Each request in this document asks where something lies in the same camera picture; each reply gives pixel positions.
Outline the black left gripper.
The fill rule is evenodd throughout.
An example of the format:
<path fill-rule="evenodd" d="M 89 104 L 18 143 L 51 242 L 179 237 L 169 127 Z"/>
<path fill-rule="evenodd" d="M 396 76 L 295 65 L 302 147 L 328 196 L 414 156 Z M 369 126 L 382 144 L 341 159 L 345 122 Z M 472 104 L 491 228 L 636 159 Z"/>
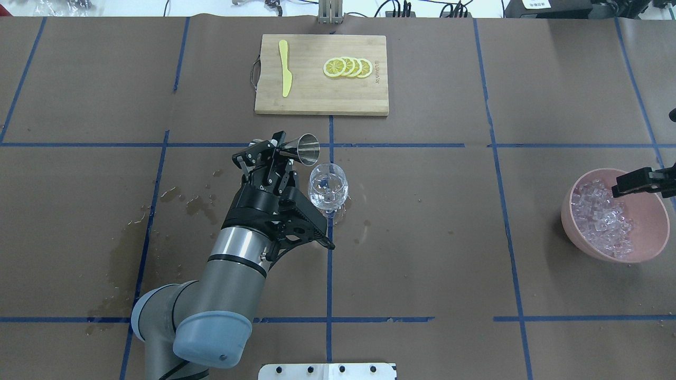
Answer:
<path fill-rule="evenodd" d="M 248 147 L 232 154 L 232 161 L 242 171 L 241 185 L 232 200 L 232 208 L 277 211 L 285 188 L 296 184 L 295 158 L 282 154 L 285 132 L 276 132 L 267 140 L 252 140 Z"/>

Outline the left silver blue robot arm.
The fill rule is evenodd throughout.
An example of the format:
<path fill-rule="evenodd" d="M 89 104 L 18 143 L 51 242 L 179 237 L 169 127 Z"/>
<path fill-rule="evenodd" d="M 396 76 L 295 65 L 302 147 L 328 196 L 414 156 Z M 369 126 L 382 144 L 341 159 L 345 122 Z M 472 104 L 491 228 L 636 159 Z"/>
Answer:
<path fill-rule="evenodd" d="M 165 284 L 135 304 L 132 328 L 145 345 L 145 378 L 201 379 L 211 368 L 239 363 L 270 268 L 311 234 L 279 210 L 297 180 L 295 158 L 282 155 L 285 140 L 276 132 L 233 155 L 241 186 L 200 278 Z"/>

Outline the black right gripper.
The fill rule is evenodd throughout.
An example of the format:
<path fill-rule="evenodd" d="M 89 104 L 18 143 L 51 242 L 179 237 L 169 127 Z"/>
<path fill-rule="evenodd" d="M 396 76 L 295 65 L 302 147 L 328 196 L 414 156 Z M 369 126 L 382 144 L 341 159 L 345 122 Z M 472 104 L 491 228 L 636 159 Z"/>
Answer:
<path fill-rule="evenodd" d="M 612 187 L 614 198 L 635 193 L 660 193 L 662 198 L 675 197 L 675 164 L 664 170 L 644 167 L 616 178 L 616 185 Z"/>

